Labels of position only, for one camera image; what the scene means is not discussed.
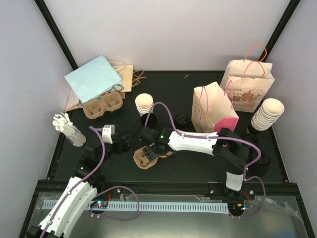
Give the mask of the brown pulp cup carrier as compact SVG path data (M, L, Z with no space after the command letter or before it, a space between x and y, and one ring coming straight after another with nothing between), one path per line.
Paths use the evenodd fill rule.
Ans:
M139 168L141 168L143 170L146 170L146 169L149 169L150 167L153 167L158 161L157 158L155 160L153 160L153 161L149 161L147 159L147 157L144 154L144 148L145 147L146 146L141 147L140 149L136 150L134 152L134 155L133 155L133 160L134 160L135 164ZM159 148L159 147L154 147L154 146L152 146L152 147L155 149L155 152L157 153L158 156L160 156L161 154L165 154L168 151L170 151L170 150L162 149L162 148Z

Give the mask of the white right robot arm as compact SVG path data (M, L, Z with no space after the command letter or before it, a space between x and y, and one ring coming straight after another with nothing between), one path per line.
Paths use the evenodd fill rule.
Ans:
M212 188L214 195L236 200L243 194L244 172L251 144L230 129L197 133L172 128L164 128L162 132L158 132L145 127L140 132L139 140L148 143L134 153L133 160L139 168L149 169L159 158L170 157L177 151L204 153L218 159L226 171L225 188L221 193Z

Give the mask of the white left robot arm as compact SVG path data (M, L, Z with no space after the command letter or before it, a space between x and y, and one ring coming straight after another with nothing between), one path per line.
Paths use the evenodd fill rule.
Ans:
M37 225L30 226L27 238L68 238L90 201L106 193L105 177L101 171L112 154L127 152L133 135L110 136L112 143L105 143L100 134L90 137L69 182L49 214Z

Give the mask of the cream paper bag pink sides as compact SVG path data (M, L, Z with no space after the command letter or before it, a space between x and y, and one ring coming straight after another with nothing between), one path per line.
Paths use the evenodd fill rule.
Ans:
M219 132L222 128L233 131L238 120L231 101L217 82L194 88L191 121L196 132Z

